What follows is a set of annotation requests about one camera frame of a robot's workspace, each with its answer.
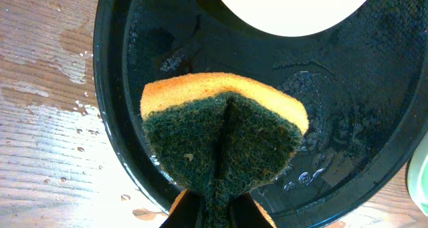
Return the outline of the yellow plate with sauce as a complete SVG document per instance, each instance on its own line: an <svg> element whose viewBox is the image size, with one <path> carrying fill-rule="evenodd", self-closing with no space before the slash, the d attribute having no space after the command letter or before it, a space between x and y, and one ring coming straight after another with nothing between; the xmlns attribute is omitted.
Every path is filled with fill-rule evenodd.
<svg viewBox="0 0 428 228"><path fill-rule="evenodd" d="M250 26L273 35L301 37L346 19L367 0L222 0Z"/></svg>

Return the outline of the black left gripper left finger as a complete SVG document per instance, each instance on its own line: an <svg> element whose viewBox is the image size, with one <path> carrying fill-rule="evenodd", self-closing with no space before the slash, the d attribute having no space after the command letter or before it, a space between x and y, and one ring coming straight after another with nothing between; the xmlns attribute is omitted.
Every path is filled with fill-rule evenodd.
<svg viewBox="0 0 428 228"><path fill-rule="evenodd" d="M204 212L204 198L189 189L185 189L175 199L170 215L160 228L203 228Z"/></svg>

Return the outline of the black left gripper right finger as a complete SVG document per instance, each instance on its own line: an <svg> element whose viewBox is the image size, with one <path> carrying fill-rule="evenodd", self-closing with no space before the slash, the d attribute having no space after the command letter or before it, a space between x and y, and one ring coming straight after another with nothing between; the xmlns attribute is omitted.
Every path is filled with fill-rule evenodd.
<svg viewBox="0 0 428 228"><path fill-rule="evenodd" d="M257 208L249 193L229 203L229 218L232 228L274 228Z"/></svg>

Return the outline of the mint plate back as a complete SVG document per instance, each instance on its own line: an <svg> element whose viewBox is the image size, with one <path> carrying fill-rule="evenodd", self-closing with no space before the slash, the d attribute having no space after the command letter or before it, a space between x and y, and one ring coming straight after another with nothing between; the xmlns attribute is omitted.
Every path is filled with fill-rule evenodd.
<svg viewBox="0 0 428 228"><path fill-rule="evenodd" d="M415 149L407 169L407 189L409 195L427 216L427 134Z"/></svg>

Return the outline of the yellow green scrub sponge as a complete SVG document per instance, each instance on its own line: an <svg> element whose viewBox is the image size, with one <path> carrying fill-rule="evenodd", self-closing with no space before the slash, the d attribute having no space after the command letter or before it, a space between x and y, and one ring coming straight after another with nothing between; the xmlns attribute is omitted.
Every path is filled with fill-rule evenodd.
<svg viewBox="0 0 428 228"><path fill-rule="evenodd" d="M259 81L214 72L147 84L142 128L162 169L206 203L206 227L230 227L228 204L270 184L303 141L297 99Z"/></svg>

